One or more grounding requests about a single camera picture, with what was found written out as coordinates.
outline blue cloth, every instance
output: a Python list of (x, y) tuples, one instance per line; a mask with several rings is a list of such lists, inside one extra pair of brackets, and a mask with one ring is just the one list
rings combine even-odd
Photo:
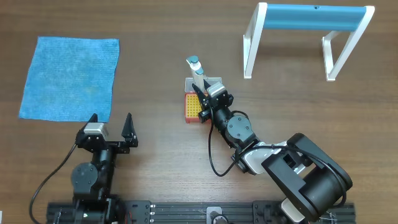
[(19, 117), (109, 121), (118, 58), (118, 39), (39, 37)]

